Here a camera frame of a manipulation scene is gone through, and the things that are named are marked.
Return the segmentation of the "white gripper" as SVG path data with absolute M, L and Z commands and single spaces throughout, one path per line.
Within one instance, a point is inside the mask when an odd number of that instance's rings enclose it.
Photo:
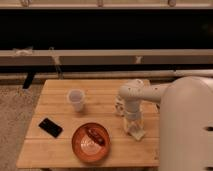
M 131 128 L 133 125 L 138 126 L 139 130 L 144 130 L 144 123 L 141 115 L 141 111 L 128 111 L 127 109 L 124 110 L 124 131 L 127 134 L 131 134 Z

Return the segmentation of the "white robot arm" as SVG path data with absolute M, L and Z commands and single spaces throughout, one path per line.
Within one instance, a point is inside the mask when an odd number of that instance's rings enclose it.
M 136 79 L 118 90 L 128 119 L 140 103 L 160 105 L 159 171 L 213 171 L 213 78 L 188 76 L 146 86 Z

